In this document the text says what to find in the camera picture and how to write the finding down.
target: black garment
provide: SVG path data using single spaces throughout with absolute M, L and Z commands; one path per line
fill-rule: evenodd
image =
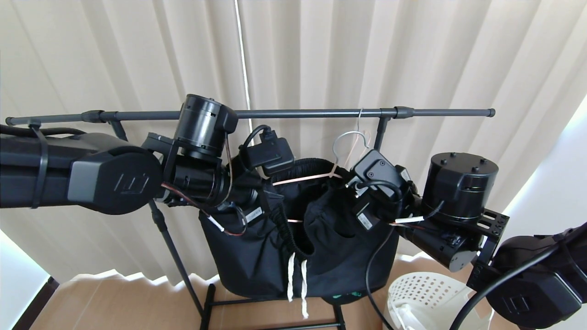
M 204 234 L 226 289 L 249 298 L 286 298 L 288 260 L 296 252 L 294 296 L 300 296 L 301 261 L 308 260 L 308 297 L 350 294 L 360 298 L 352 293 L 365 291 L 367 261 L 391 226 L 381 221 L 366 231 L 354 218 L 350 211 L 354 196 L 344 188 L 344 183 L 350 179 L 345 169 L 336 170 L 342 180 L 326 177 L 272 185 L 272 182 L 328 173 L 332 166 L 323 159 L 302 159 L 296 161 L 290 171 L 279 173 L 271 182 L 265 182 L 271 213 L 252 220 L 243 236 L 222 233 L 200 213 Z M 213 216 L 228 231 L 237 233 L 242 230 L 235 213 Z M 288 218 L 303 222 L 288 223 Z M 373 291 L 387 282 L 397 240 L 398 235 L 394 233 L 373 261 L 370 271 Z M 348 298 L 341 301 L 352 301 L 351 297 Z

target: white wall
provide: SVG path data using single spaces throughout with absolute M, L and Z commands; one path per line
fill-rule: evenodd
M 0 231 L 0 330 L 12 329 L 49 274 Z
M 587 97 L 554 149 L 504 212 L 511 216 L 504 240 L 556 234 L 587 221 Z M 585 329 L 587 308 L 551 329 Z

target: curtain fold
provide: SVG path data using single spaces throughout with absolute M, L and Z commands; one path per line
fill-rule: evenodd
M 252 109 L 495 108 L 493 118 L 392 120 L 382 153 L 421 190 L 432 155 L 483 155 L 500 166 L 488 206 L 502 211 L 587 93 L 586 3 L 0 0 L 1 117 L 176 110 L 188 93 L 246 109 L 243 56 Z M 372 146 L 377 120 L 358 122 Z M 332 142 L 357 120 L 253 120 L 260 123 L 286 137 L 296 157 L 334 160 Z M 172 136 L 175 124 L 124 126 L 141 144 L 147 132 Z M 106 124 L 68 126 L 112 133 Z M 230 136 L 233 153 L 248 130 L 243 120 Z M 353 139 L 338 145 L 345 157 Z M 188 272 L 215 275 L 197 210 L 161 209 Z M 0 221 L 61 282 L 112 268 L 180 280 L 148 208 L 121 216 L 2 210 Z

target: robotic arm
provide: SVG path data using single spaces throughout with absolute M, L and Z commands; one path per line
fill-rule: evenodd
M 188 95 L 174 137 L 149 133 L 141 147 L 107 134 L 40 129 L 34 122 L 29 129 L 0 126 L 0 207 L 80 205 L 126 214 L 153 199 L 168 206 L 196 203 L 203 210 L 263 205 L 254 169 L 271 177 L 290 168 L 294 156 L 284 138 L 261 125 L 231 157 L 227 136 L 237 122 L 232 109 Z M 261 143 L 249 147 L 258 133 Z M 56 134 L 72 135 L 51 136 Z M 221 163 L 223 146 L 229 166 Z M 480 156 L 437 154 L 419 195 L 404 167 L 371 150 L 351 170 L 347 189 L 365 230 L 384 221 L 450 271 L 472 263 L 467 285 L 478 300 L 487 296 L 517 325 L 546 328 L 587 301 L 587 224 L 556 235 L 514 237 L 495 252 L 509 220 L 485 208 L 497 171 Z

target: barcode label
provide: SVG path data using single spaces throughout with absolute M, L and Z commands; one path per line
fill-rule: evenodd
M 365 229 L 367 230 L 371 229 L 371 227 L 373 226 L 364 213 L 359 214 L 359 216 L 357 216 L 357 219 L 359 219 L 363 227 L 365 227 Z
M 247 215 L 247 223 L 250 223 L 253 219 L 257 218 L 261 214 L 263 214 L 263 210 L 261 210 L 261 207 L 259 206 L 254 209 L 253 212 Z

